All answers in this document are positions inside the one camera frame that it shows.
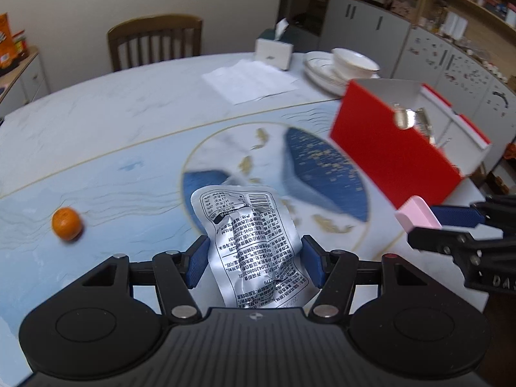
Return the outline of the pink eraser block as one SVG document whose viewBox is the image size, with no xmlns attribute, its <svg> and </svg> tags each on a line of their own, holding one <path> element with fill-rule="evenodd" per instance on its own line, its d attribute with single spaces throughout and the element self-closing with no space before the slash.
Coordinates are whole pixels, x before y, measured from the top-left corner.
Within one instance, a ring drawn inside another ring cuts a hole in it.
<svg viewBox="0 0 516 387">
<path fill-rule="evenodd" d="M 430 206 L 419 196 L 413 196 L 408 199 L 395 212 L 394 216 L 405 233 L 410 233 L 416 227 L 434 230 L 442 229 L 441 223 L 430 209 Z"/>
</svg>

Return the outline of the silver foil pouch black text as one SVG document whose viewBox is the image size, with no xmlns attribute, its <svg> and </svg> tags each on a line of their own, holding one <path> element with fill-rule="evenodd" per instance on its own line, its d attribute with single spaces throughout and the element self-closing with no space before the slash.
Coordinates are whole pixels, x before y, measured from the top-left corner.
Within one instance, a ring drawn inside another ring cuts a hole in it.
<svg viewBox="0 0 516 387">
<path fill-rule="evenodd" d="M 209 185 L 191 205 L 210 239 L 208 264 L 229 308 L 303 307 L 317 293 L 287 207 L 266 186 Z"/>
</svg>

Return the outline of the orange tangerine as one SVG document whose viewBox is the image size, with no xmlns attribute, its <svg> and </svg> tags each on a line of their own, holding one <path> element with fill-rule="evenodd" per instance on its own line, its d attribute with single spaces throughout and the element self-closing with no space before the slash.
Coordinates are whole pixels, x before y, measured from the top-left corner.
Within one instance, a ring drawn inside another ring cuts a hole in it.
<svg viewBox="0 0 516 387">
<path fill-rule="evenodd" d="M 80 215 L 74 209 L 62 207 L 53 213 L 52 229 L 57 237 L 68 242 L 82 233 L 83 224 Z"/>
</svg>

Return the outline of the gold snack wrapper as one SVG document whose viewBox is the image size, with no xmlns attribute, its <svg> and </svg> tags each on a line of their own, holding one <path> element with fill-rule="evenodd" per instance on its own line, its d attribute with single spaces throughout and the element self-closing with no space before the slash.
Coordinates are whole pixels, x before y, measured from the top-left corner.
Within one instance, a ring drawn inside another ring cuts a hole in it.
<svg viewBox="0 0 516 387">
<path fill-rule="evenodd" d="M 393 123 L 401 130 L 415 129 L 431 145 L 436 144 L 433 127 L 423 108 L 411 109 L 400 104 L 393 105 Z"/>
</svg>

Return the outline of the red white cardboard box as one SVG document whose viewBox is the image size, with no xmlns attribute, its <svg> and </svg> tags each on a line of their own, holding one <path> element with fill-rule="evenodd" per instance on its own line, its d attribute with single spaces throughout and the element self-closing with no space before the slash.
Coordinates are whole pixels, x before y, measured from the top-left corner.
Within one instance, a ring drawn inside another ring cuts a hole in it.
<svg viewBox="0 0 516 387">
<path fill-rule="evenodd" d="M 393 105 L 423 108 L 431 145 L 415 129 L 393 123 Z M 330 137 L 399 208 L 410 197 L 442 203 L 484 161 L 491 140 L 432 87 L 411 80 L 351 80 Z"/>
</svg>

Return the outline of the white porcelain bowl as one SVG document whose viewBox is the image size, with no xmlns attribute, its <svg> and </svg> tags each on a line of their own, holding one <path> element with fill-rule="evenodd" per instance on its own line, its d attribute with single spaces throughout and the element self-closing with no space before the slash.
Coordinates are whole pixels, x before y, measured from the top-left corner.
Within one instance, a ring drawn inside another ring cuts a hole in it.
<svg viewBox="0 0 516 387">
<path fill-rule="evenodd" d="M 371 79 L 381 70 L 372 59 L 350 49 L 334 48 L 332 59 L 336 74 L 344 80 Z"/>
</svg>

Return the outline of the stacked white plates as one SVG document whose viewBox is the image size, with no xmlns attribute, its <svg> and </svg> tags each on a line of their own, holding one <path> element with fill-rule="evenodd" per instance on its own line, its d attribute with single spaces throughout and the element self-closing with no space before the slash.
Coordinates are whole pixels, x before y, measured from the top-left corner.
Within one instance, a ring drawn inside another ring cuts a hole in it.
<svg viewBox="0 0 516 387">
<path fill-rule="evenodd" d="M 332 52 L 312 51 L 303 57 L 305 75 L 324 91 L 335 96 L 343 96 L 351 80 L 344 80 L 336 74 Z M 371 79 L 378 79 L 379 73 Z"/>
</svg>

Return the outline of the white paper napkin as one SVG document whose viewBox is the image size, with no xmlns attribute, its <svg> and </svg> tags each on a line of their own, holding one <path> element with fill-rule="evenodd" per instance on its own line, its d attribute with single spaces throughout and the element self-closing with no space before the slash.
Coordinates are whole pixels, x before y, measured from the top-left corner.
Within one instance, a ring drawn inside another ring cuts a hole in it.
<svg viewBox="0 0 516 387">
<path fill-rule="evenodd" d="M 203 80 L 232 105 L 258 101 L 297 89 L 297 78 L 260 61 L 241 59 L 202 75 Z"/>
</svg>

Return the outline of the wooden shelf unit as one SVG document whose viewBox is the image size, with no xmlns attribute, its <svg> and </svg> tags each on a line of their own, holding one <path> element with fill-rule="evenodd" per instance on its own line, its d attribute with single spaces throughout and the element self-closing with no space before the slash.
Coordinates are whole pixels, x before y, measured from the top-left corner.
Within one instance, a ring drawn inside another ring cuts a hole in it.
<svg viewBox="0 0 516 387">
<path fill-rule="evenodd" d="M 486 51 L 487 61 L 506 78 L 515 75 L 515 0 L 418 0 L 414 23 L 432 25 L 452 11 L 468 21 L 464 36 Z"/>
</svg>

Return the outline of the green white tissue box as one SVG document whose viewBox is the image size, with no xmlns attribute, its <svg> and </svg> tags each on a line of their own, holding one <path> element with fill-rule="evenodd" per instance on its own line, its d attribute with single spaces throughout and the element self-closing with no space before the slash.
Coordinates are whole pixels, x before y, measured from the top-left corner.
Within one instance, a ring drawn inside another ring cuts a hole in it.
<svg viewBox="0 0 516 387">
<path fill-rule="evenodd" d="M 282 71 L 288 71 L 294 49 L 293 44 L 282 41 L 288 27 L 288 20 L 283 18 L 275 25 L 275 29 L 270 34 L 257 38 L 254 59 Z"/>
</svg>

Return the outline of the white side cabinet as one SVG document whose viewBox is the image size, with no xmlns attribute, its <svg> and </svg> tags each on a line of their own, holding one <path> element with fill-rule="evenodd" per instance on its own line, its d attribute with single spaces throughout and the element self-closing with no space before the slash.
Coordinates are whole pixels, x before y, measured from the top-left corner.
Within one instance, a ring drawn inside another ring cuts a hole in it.
<svg viewBox="0 0 516 387">
<path fill-rule="evenodd" d="M 5 117 L 50 92 L 39 50 L 31 46 L 29 56 L 1 77 L 0 116 Z"/>
</svg>

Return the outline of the brown wooden chair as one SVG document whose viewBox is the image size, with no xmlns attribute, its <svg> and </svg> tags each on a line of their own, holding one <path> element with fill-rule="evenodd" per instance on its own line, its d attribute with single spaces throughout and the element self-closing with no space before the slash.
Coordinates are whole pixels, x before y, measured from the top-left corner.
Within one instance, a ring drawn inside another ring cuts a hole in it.
<svg viewBox="0 0 516 387">
<path fill-rule="evenodd" d="M 138 17 L 107 33 L 114 72 L 201 54 L 203 19 L 190 14 Z"/>
</svg>

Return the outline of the orange snack bag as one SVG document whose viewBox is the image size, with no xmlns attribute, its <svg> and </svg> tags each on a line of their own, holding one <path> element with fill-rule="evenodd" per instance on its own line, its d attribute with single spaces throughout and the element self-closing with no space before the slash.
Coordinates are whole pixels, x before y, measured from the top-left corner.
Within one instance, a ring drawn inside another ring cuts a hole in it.
<svg viewBox="0 0 516 387">
<path fill-rule="evenodd" d="M 15 47 L 7 13 L 0 15 L 0 67 L 1 71 L 8 70 L 17 61 Z"/>
</svg>

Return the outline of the white grey wall cabinet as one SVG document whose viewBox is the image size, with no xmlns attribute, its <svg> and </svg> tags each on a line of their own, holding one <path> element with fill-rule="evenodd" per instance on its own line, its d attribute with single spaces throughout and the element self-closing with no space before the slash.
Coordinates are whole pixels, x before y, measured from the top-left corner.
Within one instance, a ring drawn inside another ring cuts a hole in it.
<svg viewBox="0 0 516 387">
<path fill-rule="evenodd" d="M 375 61 L 380 76 L 433 87 L 491 140 L 493 170 L 515 138 L 515 93 L 443 38 L 358 0 L 329 0 L 318 48 L 351 49 Z"/>
</svg>

